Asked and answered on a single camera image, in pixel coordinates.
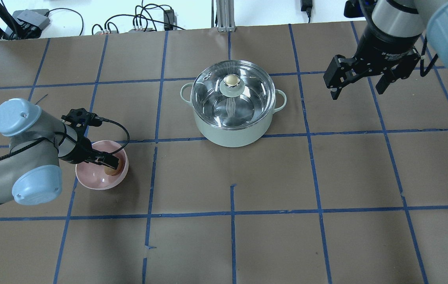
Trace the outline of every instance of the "cooking pot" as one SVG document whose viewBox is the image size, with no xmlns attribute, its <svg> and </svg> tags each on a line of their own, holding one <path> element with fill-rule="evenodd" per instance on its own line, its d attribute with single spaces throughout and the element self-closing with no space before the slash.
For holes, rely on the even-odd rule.
<svg viewBox="0 0 448 284">
<path fill-rule="evenodd" d="M 184 90 L 192 86 L 189 100 Z M 275 108 L 276 93 L 283 104 Z M 206 68 L 194 83 L 185 84 L 180 97 L 194 110 L 199 131 L 224 147 L 241 147 L 266 133 L 273 114 L 281 111 L 287 96 L 276 90 L 271 77 L 259 66 L 228 60 Z"/>
</svg>

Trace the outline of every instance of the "glass lid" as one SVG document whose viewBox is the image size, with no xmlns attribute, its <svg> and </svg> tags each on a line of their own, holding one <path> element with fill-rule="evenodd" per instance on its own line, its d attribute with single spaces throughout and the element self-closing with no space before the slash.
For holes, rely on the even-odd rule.
<svg viewBox="0 0 448 284">
<path fill-rule="evenodd" d="M 273 108 L 275 87 L 254 63 L 229 60 L 197 76 L 191 100 L 197 115 L 216 128 L 238 130 L 260 121 Z"/>
</svg>

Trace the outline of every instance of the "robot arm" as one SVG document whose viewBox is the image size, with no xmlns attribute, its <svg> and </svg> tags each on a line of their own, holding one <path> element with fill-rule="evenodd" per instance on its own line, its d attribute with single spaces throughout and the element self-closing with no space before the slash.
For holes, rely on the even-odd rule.
<svg viewBox="0 0 448 284">
<path fill-rule="evenodd" d="M 389 84 L 407 79 L 419 61 L 423 67 L 423 54 L 415 43 L 426 27 L 429 42 L 448 68 L 448 0 L 351 0 L 346 3 L 345 15 L 364 15 L 368 25 L 355 55 L 334 56 L 323 75 L 332 99 L 338 99 L 348 84 L 375 75 L 382 75 L 376 86 L 382 94 Z M 422 76 L 435 59 L 420 71 Z"/>
<path fill-rule="evenodd" d="M 107 119 L 83 108 L 62 118 L 65 123 L 25 99 L 0 105 L 0 133 L 11 139 L 10 154 L 0 157 L 0 205 L 12 199 L 36 205 L 57 198 L 62 191 L 59 159 L 117 169 L 116 152 L 96 151 L 84 136 L 87 126 Z"/>
</svg>

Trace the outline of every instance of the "white wall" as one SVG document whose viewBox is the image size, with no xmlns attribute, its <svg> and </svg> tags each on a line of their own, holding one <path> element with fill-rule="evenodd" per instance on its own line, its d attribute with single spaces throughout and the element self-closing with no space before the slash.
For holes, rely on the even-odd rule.
<svg viewBox="0 0 448 284">
<path fill-rule="evenodd" d="M 211 0 L 145 0 L 144 3 L 168 4 L 177 15 L 178 25 L 185 29 L 209 28 L 211 25 Z M 312 22 L 348 21 L 343 16 L 346 0 L 314 0 Z M 91 34 L 93 24 L 101 24 L 116 14 L 134 14 L 134 6 L 140 0 L 4 0 L 10 13 L 23 9 L 54 9 L 67 7 L 84 17 L 84 34 Z M 54 11 L 51 24 L 42 37 L 74 36 L 80 32 L 80 17 L 71 11 Z M 163 20 L 162 11 L 150 10 L 155 20 Z M 307 23 L 307 15 L 301 12 L 301 0 L 235 0 L 235 23 L 237 26 L 279 25 Z M 131 17 L 112 20 L 120 32 L 132 29 Z M 0 19 L 0 27 L 6 24 Z"/>
</svg>

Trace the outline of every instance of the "pot handle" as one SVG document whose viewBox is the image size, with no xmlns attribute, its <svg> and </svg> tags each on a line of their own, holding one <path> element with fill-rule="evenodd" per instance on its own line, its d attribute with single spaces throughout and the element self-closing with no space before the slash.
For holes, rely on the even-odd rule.
<svg viewBox="0 0 448 284">
<path fill-rule="evenodd" d="M 190 101 L 190 100 L 188 101 L 188 100 L 184 99 L 184 90 L 185 90 L 186 88 L 192 86 L 192 84 L 193 84 L 193 83 L 187 83 L 187 84 L 185 84 L 185 85 L 181 88 L 181 90 L 180 90 L 180 97 L 184 100 L 184 102 L 186 102 L 186 103 L 187 103 L 188 105 L 190 105 L 190 106 L 192 106 L 191 101 Z"/>
<path fill-rule="evenodd" d="M 279 112 L 279 111 L 283 110 L 283 108 L 287 104 L 287 95 L 285 95 L 285 93 L 282 90 L 276 90 L 276 92 L 279 93 L 280 95 L 282 95 L 282 97 L 283 97 L 283 104 L 280 107 L 278 107 L 278 108 L 274 108 L 273 109 L 273 113 L 276 113 L 276 112 Z"/>
</svg>

